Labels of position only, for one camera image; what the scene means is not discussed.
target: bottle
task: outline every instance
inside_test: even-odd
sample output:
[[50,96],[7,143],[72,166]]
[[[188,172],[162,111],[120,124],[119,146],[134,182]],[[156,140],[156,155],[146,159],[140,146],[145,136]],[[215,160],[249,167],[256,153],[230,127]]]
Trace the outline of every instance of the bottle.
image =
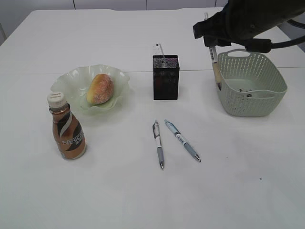
[[70,111],[70,105],[61,92],[52,92],[47,97],[53,115],[53,136],[65,159],[77,159],[86,151],[86,141],[81,124]]

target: perforated basket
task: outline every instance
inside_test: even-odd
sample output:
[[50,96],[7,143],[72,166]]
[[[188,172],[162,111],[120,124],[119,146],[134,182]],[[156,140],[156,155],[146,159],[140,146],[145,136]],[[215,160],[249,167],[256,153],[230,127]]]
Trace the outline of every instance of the perforated basket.
[[218,55],[222,73],[219,99],[227,113],[234,116],[265,116],[280,103],[287,85],[275,65],[263,54],[247,52],[246,57],[229,56],[236,49]]

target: black pencil holder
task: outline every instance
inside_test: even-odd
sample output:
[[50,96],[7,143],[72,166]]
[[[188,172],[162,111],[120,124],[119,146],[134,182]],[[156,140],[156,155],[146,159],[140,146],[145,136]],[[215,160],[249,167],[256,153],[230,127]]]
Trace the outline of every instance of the black pencil holder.
[[178,99],[179,61],[177,55],[153,56],[153,99]]

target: pen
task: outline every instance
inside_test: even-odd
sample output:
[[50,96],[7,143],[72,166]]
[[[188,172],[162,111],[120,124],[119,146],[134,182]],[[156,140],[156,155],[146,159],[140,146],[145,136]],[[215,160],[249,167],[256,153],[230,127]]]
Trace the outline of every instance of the pen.
[[161,145],[160,129],[157,120],[154,121],[152,130],[153,130],[154,139],[156,140],[157,143],[157,153],[158,153],[160,168],[163,169],[164,168],[163,148]]
[[191,145],[185,140],[185,138],[181,135],[181,133],[179,132],[179,130],[169,121],[167,121],[166,119],[164,120],[166,126],[170,129],[170,131],[175,135],[175,137],[179,140],[179,142],[182,143],[182,145],[184,146],[184,148],[187,150],[187,152],[190,153],[190,155],[192,155],[193,158],[195,158],[197,161],[201,162],[201,159],[199,157],[199,155],[197,154],[197,152],[191,147]]

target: bun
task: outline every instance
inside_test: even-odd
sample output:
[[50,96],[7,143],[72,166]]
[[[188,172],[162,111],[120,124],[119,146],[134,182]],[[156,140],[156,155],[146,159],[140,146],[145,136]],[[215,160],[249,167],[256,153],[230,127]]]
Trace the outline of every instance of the bun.
[[87,102],[96,105],[107,102],[113,95],[113,82],[109,75],[98,74],[93,79],[86,95]]

